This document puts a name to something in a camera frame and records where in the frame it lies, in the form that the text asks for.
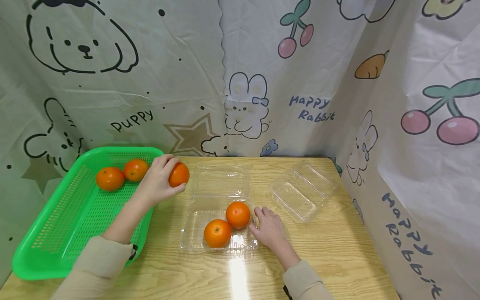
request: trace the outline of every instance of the hand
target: hand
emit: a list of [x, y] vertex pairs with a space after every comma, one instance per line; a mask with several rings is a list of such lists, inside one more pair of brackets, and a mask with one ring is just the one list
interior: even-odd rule
[[254, 224], [250, 224], [249, 229], [257, 240], [273, 252], [281, 244], [288, 242], [279, 215], [275, 215], [273, 211], [265, 206], [262, 209], [256, 207], [253, 211], [258, 217], [259, 227], [257, 228]]
[[171, 154], [156, 157], [138, 185], [132, 200], [140, 202], [147, 209], [150, 209], [159, 202], [183, 192], [186, 183], [175, 188], [172, 188], [168, 183], [170, 173], [179, 162], [179, 159]]
[[258, 217], [259, 227], [250, 224], [248, 228], [257, 240], [272, 250], [285, 271], [298, 264], [300, 257], [285, 236], [280, 216], [265, 206], [262, 209], [256, 207], [254, 212]]

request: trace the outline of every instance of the pink cherry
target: pink cherry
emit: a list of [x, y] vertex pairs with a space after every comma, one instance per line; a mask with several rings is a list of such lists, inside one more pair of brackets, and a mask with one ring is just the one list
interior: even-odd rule
[[423, 110], [409, 110], [403, 115], [401, 125], [407, 133], [424, 133], [430, 128], [430, 117]]
[[300, 37], [300, 46], [307, 45], [313, 36], [313, 25], [310, 24], [303, 30], [301, 37]]
[[451, 117], [437, 128], [438, 138], [450, 145], [465, 145], [475, 141], [480, 133], [477, 120], [470, 117]]
[[281, 58], [287, 59], [293, 55], [296, 48], [297, 42], [291, 37], [286, 37], [278, 45], [278, 54]]

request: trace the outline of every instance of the orange in hand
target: orange in hand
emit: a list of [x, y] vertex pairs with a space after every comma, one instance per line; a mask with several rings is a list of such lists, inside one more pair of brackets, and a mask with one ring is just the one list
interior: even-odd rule
[[190, 179], [190, 172], [188, 168], [183, 163], [177, 163], [174, 167], [172, 172], [170, 173], [170, 177], [168, 178], [169, 185], [174, 188], [182, 183], [187, 183]]
[[204, 230], [204, 240], [210, 248], [223, 248], [232, 236], [230, 225], [224, 220], [213, 220]]
[[96, 183], [99, 188], [105, 191], [119, 189], [125, 182], [123, 172], [116, 167], [106, 167], [96, 174]]
[[233, 228], [242, 229], [250, 222], [250, 208], [244, 202], [232, 202], [227, 207], [225, 217]]
[[150, 166], [142, 159], [132, 159], [123, 167], [125, 178], [130, 181], [141, 181]]

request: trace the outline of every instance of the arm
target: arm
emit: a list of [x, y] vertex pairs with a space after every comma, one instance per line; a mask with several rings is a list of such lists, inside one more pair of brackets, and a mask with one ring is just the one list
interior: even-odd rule
[[52, 300], [99, 299], [115, 284], [126, 262], [135, 254], [130, 239], [140, 220], [154, 205], [185, 190], [185, 184], [176, 188], [168, 184], [178, 162], [172, 155], [155, 158], [112, 224], [102, 236], [90, 239]]
[[302, 261], [293, 250], [283, 230], [279, 215], [267, 207], [255, 208], [259, 228], [250, 224], [253, 235], [270, 248], [285, 270], [283, 280], [294, 300], [333, 300], [315, 270], [306, 261]]

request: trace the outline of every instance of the clear plastic container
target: clear plastic container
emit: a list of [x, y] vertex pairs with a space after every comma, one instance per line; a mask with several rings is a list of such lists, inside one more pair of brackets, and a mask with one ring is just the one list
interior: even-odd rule
[[255, 224], [253, 205], [249, 199], [215, 196], [194, 196], [187, 209], [187, 216], [180, 237], [180, 250], [195, 251], [234, 251], [255, 250], [258, 242], [248, 227], [233, 229], [230, 243], [224, 248], [209, 248], [204, 240], [205, 226], [212, 220], [225, 219], [228, 205], [234, 201], [242, 201], [251, 212], [250, 222]]
[[245, 167], [197, 166], [193, 195], [249, 198], [250, 175]]
[[192, 201], [181, 230], [180, 250], [225, 251], [238, 254], [255, 250], [257, 240], [248, 230], [233, 229], [230, 243], [224, 248], [209, 248], [204, 241], [205, 226], [215, 219], [225, 219], [230, 203], [245, 202], [250, 208], [250, 222], [255, 224], [253, 201], [250, 197], [250, 175], [245, 167], [197, 166], [192, 177]]
[[309, 162], [301, 162], [271, 185], [276, 202], [299, 221], [309, 222], [337, 188], [337, 181]]

